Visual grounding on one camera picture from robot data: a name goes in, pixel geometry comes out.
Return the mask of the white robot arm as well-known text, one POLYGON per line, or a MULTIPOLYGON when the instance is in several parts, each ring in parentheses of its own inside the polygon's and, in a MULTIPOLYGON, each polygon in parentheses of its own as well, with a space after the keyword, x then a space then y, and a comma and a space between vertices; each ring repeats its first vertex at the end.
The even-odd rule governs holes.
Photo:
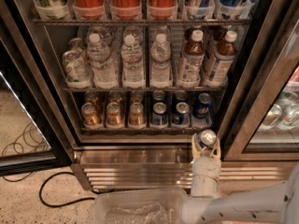
POLYGON ((217 137, 192 136, 191 197, 180 206, 185 224, 211 224, 217 221, 299 222, 299 164, 286 182, 244 191, 226 197, 218 193, 221 175, 221 147, 217 137))

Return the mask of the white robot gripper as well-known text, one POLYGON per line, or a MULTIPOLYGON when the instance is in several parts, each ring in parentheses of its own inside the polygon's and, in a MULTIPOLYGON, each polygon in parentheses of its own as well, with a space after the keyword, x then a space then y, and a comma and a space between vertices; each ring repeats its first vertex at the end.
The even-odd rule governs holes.
POLYGON ((217 199, 221 175, 221 142, 216 139, 209 157, 200 157, 201 147, 197 134, 192 136, 192 188, 191 195, 197 198, 217 199))

